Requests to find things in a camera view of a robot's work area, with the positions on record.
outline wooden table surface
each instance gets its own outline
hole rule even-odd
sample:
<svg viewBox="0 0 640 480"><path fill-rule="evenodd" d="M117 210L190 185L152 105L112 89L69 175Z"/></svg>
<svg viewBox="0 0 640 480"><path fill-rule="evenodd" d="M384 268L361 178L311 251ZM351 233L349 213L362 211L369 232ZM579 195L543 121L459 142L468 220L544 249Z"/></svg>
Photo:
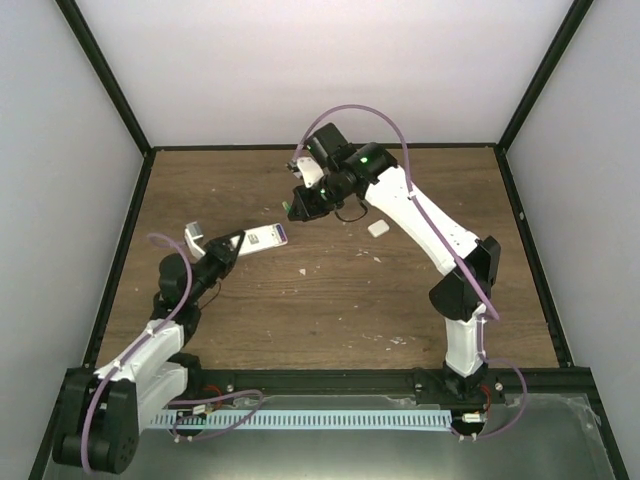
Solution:
<svg viewBox="0 0 640 480"><path fill-rule="evenodd" d="M392 152L400 159L400 152ZM142 330L170 252L149 243L181 238L199 221L205 239L281 222L289 244L239 259L184 351L205 368L410 368L441 366L444 321L428 292L441 278L398 226L374 239L334 216L289 223L281 205L298 184L289 151L158 152L119 284L99 364ZM557 366L507 195L491 149L411 151L414 182L447 214L502 245L493 299L502 321L486 330L490 356L522 367ZM355 215L347 206L343 215Z"/></svg>

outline white cable tray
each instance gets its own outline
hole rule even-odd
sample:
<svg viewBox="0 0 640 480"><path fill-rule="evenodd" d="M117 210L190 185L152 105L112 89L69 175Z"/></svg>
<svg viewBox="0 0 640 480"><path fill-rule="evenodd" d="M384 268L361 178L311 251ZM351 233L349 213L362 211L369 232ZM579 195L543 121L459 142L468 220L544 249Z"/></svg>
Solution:
<svg viewBox="0 0 640 480"><path fill-rule="evenodd" d="M205 419L190 418L180 430L220 430L233 425L250 410L219 410ZM171 429L176 410L163 410L150 429ZM451 412L445 410L259 410L239 430L412 430L449 431Z"/></svg>

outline debris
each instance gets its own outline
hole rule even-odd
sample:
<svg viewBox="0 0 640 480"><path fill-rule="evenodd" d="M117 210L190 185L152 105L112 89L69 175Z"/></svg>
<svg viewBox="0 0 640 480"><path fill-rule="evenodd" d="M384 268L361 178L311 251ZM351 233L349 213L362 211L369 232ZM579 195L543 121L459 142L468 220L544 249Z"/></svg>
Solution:
<svg viewBox="0 0 640 480"><path fill-rule="evenodd" d="M389 231L389 224L384 220L378 220L367 227L369 233L373 238L378 238L380 235L384 235Z"/></svg>

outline white enclosure wall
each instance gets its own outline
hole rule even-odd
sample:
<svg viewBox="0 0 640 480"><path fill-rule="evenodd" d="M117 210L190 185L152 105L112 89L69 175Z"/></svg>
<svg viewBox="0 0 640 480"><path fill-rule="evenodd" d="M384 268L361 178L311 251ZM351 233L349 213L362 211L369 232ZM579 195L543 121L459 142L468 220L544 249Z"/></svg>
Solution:
<svg viewBox="0 0 640 480"><path fill-rule="evenodd" d="M53 1L0 13L0 478L27 478L78 366L141 155Z"/></svg>
<svg viewBox="0 0 640 480"><path fill-rule="evenodd" d="M341 103L412 142L498 141L571 0L78 4L151 144L215 145L296 143ZM364 113L334 119L396 141Z"/></svg>
<svg viewBox="0 0 640 480"><path fill-rule="evenodd" d="M640 478L640 3L595 2L509 152L562 325Z"/></svg>

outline black metal frame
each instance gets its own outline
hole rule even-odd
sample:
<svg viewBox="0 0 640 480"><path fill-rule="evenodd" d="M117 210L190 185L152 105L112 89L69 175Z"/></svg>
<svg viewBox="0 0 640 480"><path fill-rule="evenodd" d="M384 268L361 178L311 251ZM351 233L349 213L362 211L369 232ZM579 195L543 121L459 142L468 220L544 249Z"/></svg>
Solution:
<svg viewBox="0 0 640 480"><path fill-rule="evenodd" d="M162 150L290 150L295 145L246 145L246 146L187 146L187 147L156 147L151 148L146 137L136 120L122 90L102 55L95 38L91 34L87 23L82 17L82 13L74 0L56 0L63 15L67 19L80 45L85 51L91 64L93 65L105 90L111 97L116 109L120 113L123 122L127 126L131 136L138 145L145 160L141 168L138 182L134 191L131 206L127 213L118 248L115 254L113 265L109 273L107 286L100 303L100 308L96 318L89 346L84 356L84 364L94 367L98 352L107 326L111 307L115 298L116 289L124 263L126 260L129 244L136 225L138 213L142 206L145 190L155 155ZM496 161L505 184L505 189L514 213L514 218L518 227L525 254L529 262L529 267L533 275L534 283L542 310L547 321L549 333L558 359L560 368L552 369L523 369L523 374L527 380L527 386L532 393L582 393L590 402L593 411L600 416L599 425L604 444L609 454L609 459L613 467L616 478L628 479L624 463L620 456L615 438L607 420L606 413L600 401L596 385L591 371L588 368L575 367L571 357L571 352L564 336L562 325L553 302L551 291L547 283L540 258L538 256L527 217L524 214L518 191L516 189L509 163L507 151L513 143L520 128L524 124L529 112L533 108L538 96L542 92L546 82L550 78L553 70L558 64L562 54L567 48L571 38L577 31L580 22L586 15L593 0L574 0L571 8L555 35L547 53L545 54L536 74L527 88L518 108L509 122L500 142L496 145L492 142L480 144L414 144L413 148L448 148L448 147L488 147L493 148ZM396 148L399 145L389 144L388 148ZM271 395L279 394L414 394L418 402L440 403L447 407L447 400L439 398L430 385L439 381L438 376L441 370L266 370L266 371L231 371L231 370L208 370L204 372L208 383L218 385L234 385L236 389L259 388ZM518 393L520 382L511 370L491 369L489 370L489 382L500 381L504 386L501 393L494 392L494 395L502 397L508 393ZM54 407L51 420L47 427L40 450L36 457L30 479L42 478L51 451L51 439L53 427L57 416L57 405Z"/></svg>

